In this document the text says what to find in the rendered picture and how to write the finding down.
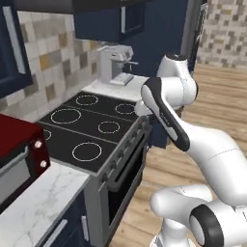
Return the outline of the dark blue base cupboard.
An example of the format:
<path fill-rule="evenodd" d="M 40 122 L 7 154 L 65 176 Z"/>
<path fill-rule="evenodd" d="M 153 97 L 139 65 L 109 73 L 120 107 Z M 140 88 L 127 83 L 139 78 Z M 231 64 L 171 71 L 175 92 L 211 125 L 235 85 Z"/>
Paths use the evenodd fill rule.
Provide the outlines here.
<path fill-rule="evenodd" d="M 42 247 L 46 240 L 51 236 L 63 219 L 67 219 L 68 223 L 63 231 L 59 234 L 51 247 L 92 247 L 89 241 L 86 241 L 83 234 L 81 216 L 86 215 L 86 206 L 84 199 L 84 191 L 81 191 L 69 206 L 69 208 L 57 220 L 56 224 L 48 231 L 43 241 L 38 245 Z"/>

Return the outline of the dark blue tall cupboard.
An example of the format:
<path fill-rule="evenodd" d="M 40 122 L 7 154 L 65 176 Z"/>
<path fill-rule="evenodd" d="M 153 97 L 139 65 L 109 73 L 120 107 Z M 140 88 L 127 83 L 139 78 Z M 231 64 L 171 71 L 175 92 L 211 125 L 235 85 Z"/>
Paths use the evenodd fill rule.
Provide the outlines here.
<path fill-rule="evenodd" d="M 187 103 L 188 83 L 192 81 L 187 55 L 181 50 L 189 0 L 152 0 L 145 7 L 144 31 L 125 40 L 138 62 L 133 73 L 151 77 L 154 87 L 161 80 L 159 94 L 174 108 Z"/>

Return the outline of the black hob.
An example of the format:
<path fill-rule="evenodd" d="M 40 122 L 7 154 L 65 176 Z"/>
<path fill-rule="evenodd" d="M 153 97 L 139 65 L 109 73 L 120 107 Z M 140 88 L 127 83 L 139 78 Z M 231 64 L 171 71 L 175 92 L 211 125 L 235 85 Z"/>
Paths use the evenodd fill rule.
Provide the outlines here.
<path fill-rule="evenodd" d="M 140 132 L 131 101 L 81 92 L 39 120 L 50 157 L 97 173 Z"/>

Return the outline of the grey toaster oven door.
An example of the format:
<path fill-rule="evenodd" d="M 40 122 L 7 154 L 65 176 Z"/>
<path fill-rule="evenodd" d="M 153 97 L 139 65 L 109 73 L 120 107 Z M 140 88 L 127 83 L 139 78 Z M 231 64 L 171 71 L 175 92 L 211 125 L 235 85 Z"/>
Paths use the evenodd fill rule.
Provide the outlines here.
<path fill-rule="evenodd" d="M 29 150 L 25 148 L 0 168 L 0 210 L 4 210 L 32 181 Z"/>

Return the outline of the black oven door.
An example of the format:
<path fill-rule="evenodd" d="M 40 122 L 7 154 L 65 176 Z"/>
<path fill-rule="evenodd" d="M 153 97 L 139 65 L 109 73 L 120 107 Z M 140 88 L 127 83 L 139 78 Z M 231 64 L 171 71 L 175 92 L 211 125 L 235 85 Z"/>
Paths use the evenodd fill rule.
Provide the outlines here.
<path fill-rule="evenodd" d="M 132 143 L 129 148 L 126 148 L 124 145 L 124 155 L 122 158 L 118 158 L 119 152 L 117 153 L 117 158 L 114 160 L 117 162 L 117 168 L 115 170 L 110 170 L 109 179 L 104 183 L 104 187 L 101 189 L 101 213 L 102 213 L 102 229 L 104 234 L 111 233 L 114 231 L 121 221 L 124 212 L 136 190 L 139 186 L 143 170 L 146 161 L 147 153 L 147 143 L 151 128 L 147 127 L 145 130 L 138 133 L 137 137 L 132 139 Z M 136 159 L 135 165 L 132 168 L 131 172 L 128 174 L 128 177 L 124 181 L 123 186 L 117 192 L 110 192 L 107 189 L 107 182 L 113 180 L 117 177 L 121 169 L 125 166 L 126 160 L 130 157 L 135 146 L 139 143 L 140 139 L 146 135 L 148 137 L 146 145 L 143 151 L 140 153 L 139 157 Z"/>

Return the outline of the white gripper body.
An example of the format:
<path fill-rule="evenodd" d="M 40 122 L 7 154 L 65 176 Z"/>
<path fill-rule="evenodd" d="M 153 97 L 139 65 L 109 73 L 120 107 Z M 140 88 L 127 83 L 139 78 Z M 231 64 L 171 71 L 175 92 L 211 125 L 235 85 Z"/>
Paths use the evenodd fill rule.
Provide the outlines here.
<path fill-rule="evenodd" d="M 152 114 L 152 111 L 146 106 L 143 100 L 136 102 L 134 111 L 137 116 L 149 116 Z"/>

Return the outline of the red toaster oven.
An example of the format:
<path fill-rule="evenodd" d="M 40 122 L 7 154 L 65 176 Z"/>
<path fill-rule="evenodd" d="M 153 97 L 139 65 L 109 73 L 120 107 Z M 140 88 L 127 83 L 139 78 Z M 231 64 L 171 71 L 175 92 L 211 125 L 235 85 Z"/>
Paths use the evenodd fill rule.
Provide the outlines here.
<path fill-rule="evenodd" d="M 35 143 L 38 140 L 42 141 L 42 146 L 36 149 Z M 0 114 L 0 168 L 24 151 L 25 148 L 29 150 L 29 160 L 33 170 L 32 181 L 26 187 L 27 189 L 50 166 L 43 128 L 37 123 L 29 123 Z M 47 162 L 45 168 L 40 166 L 43 160 Z"/>

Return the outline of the white coffee machine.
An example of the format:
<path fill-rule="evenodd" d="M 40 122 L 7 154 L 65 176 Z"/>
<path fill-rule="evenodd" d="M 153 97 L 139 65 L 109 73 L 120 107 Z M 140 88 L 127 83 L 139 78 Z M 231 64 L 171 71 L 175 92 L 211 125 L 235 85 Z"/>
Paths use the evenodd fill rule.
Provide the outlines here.
<path fill-rule="evenodd" d="M 136 65 L 132 62 L 133 49 L 128 45 L 104 45 L 97 50 L 99 56 L 99 80 L 103 84 L 125 86 L 134 77 L 133 74 L 124 72 L 126 64 Z"/>

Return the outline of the grey oven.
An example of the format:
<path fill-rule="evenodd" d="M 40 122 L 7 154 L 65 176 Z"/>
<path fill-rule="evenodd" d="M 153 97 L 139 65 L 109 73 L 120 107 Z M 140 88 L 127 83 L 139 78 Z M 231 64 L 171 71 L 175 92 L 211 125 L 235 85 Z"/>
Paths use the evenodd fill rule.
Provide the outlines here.
<path fill-rule="evenodd" d="M 150 126 L 149 126 L 149 120 L 146 117 L 140 117 L 140 118 L 142 119 L 142 127 L 140 129 L 141 132 Z M 64 165 L 68 165 L 62 161 L 57 161 L 57 162 L 60 162 Z M 101 181 L 101 178 L 104 173 L 106 173 L 109 178 L 111 163 L 104 165 L 97 173 L 91 173 L 71 165 L 68 166 L 90 175 L 89 182 L 87 183 L 86 188 L 84 190 L 90 240 L 91 240 L 91 244 L 95 247 L 106 247 L 116 229 L 108 234 L 104 234 L 102 229 L 102 213 L 101 213 L 101 205 L 100 205 L 101 194 L 102 194 L 101 189 L 104 187 L 104 183 L 106 181 Z"/>

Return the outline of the black range hood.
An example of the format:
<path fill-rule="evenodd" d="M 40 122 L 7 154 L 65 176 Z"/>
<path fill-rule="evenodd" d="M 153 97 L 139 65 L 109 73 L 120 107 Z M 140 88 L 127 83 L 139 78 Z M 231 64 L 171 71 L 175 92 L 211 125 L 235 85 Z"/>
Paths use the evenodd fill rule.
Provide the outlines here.
<path fill-rule="evenodd" d="M 131 6 L 151 0 L 14 0 L 18 11 L 74 14 Z"/>

